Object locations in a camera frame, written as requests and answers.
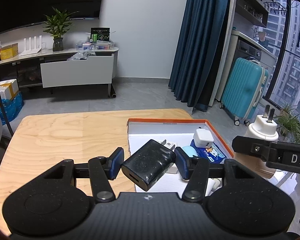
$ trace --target black power adapter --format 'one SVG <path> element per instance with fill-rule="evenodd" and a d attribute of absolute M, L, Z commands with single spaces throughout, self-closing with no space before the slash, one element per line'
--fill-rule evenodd
<path fill-rule="evenodd" d="M 149 140 L 121 166 L 123 174 L 148 191 L 176 160 L 174 152 L 155 140 Z"/>

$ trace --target open drawer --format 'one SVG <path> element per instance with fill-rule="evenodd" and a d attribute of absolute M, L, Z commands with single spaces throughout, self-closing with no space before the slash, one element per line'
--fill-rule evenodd
<path fill-rule="evenodd" d="M 42 85 L 46 87 L 110 84 L 114 65 L 111 56 L 90 56 L 86 60 L 42 63 Z"/>

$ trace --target white wall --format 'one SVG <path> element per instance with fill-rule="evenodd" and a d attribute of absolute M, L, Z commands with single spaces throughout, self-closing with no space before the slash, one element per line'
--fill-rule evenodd
<path fill-rule="evenodd" d="M 53 45 L 53 38 L 49 33 L 43 32 L 43 26 L 35 25 L 30 27 L 19 28 L 16 30 L 12 30 L 9 32 L 5 32 L 0 34 L 1 46 L 6 46 L 9 44 L 18 43 L 19 53 L 23 52 L 24 49 L 24 38 L 34 37 L 42 35 L 42 48 L 51 49 Z M 74 48 L 75 44 L 78 43 L 79 40 L 88 40 L 91 27 L 98 27 L 99 20 L 75 20 L 73 21 L 73 26 L 71 26 L 70 30 L 63 36 L 63 44 L 65 49 Z"/>
<path fill-rule="evenodd" d="M 169 78 L 175 56 L 186 0 L 102 0 L 98 20 L 74 21 L 64 35 L 65 48 L 84 40 L 91 27 L 110 27 L 111 40 L 119 47 L 119 77 Z M 52 48 L 53 40 L 40 25 L 0 34 L 2 45 L 19 43 L 23 38 L 43 35 Z"/>

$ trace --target wooden table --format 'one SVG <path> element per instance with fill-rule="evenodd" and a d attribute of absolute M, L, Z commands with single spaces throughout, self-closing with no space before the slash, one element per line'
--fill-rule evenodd
<path fill-rule="evenodd" d="M 63 159 L 85 163 L 96 156 L 110 156 L 123 147 L 128 150 L 129 118 L 191 119 L 181 109 L 153 109 L 25 117 L 18 126 L 0 166 L 0 229 L 10 234 L 2 216 L 2 204 L 13 191 Z M 135 191 L 134 184 L 120 171 L 110 182 L 116 196 Z M 78 179 L 77 187 L 91 195 L 89 179 Z"/>

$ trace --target light blue object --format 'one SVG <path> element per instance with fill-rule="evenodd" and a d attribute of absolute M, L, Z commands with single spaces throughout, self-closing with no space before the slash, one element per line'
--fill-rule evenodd
<path fill-rule="evenodd" d="M 253 116 L 257 106 L 252 107 L 248 115 L 247 111 L 250 104 L 254 103 L 252 100 L 256 90 L 260 90 L 259 81 L 262 75 L 262 66 L 243 58 L 237 58 L 221 98 L 221 102 L 231 114 L 240 119 L 250 119 Z M 268 70 L 265 70 L 264 75 L 267 80 Z M 262 91 L 256 100 L 261 98 L 267 83 L 266 80 L 261 85 Z"/>
<path fill-rule="evenodd" d="M 183 146 L 182 149 L 189 157 L 198 156 L 196 150 L 192 146 Z"/>
<path fill-rule="evenodd" d="M 17 117 L 21 108 L 23 107 L 23 100 L 22 100 L 21 92 L 19 92 L 13 98 L 13 100 L 2 99 L 2 104 L 3 104 L 5 112 L 7 114 L 7 118 L 9 120 L 9 122 L 11 122 L 13 119 L 15 119 Z M 4 120 L 1 108 L 0 108 L 0 118 L 1 118 L 2 125 L 5 125 L 6 122 Z"/>

